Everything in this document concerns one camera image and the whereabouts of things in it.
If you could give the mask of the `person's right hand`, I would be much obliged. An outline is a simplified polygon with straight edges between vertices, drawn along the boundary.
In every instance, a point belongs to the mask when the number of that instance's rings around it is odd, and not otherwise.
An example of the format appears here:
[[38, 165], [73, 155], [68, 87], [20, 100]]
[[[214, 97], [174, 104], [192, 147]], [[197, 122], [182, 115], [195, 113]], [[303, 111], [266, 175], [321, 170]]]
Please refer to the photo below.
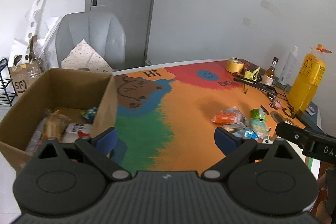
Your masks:
[[326, 200], [317, 205], [315, 217], [321, 223], [335, 223], [335, 167], [326, 169], [318, 180], [320, 190], [326, 190]]

